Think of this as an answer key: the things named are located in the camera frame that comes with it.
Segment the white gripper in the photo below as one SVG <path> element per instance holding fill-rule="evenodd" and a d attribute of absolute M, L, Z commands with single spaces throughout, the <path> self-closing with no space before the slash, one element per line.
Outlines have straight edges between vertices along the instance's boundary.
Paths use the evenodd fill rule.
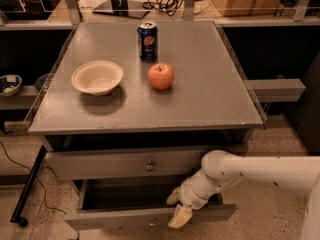
<path fill-rule="evenodd" d="M 214 186 L 208 179 L 187 178 L 179 188 L 175 188 L 168 196 L 166 204 L 175 205 L 173 218 L 168 222 L 168 226 L 174 229 L 183 227 L 193 216 L 193 210 L 199 210 L 209 201 L 213 195 Z"/>

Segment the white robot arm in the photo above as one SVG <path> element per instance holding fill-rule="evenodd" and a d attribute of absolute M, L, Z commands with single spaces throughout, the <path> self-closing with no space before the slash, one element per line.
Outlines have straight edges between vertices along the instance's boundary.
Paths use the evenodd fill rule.
<path fill-rule="evenodd" d="M 171 228 L 183 227 L 210 197 L 242 180 L 302 195 L 308 199 L 300 240 L 320 239 L 320 157 L 245 157 L 223 150 L 205 154 L 200 169 L 167 198 L 175 207 Z"/>

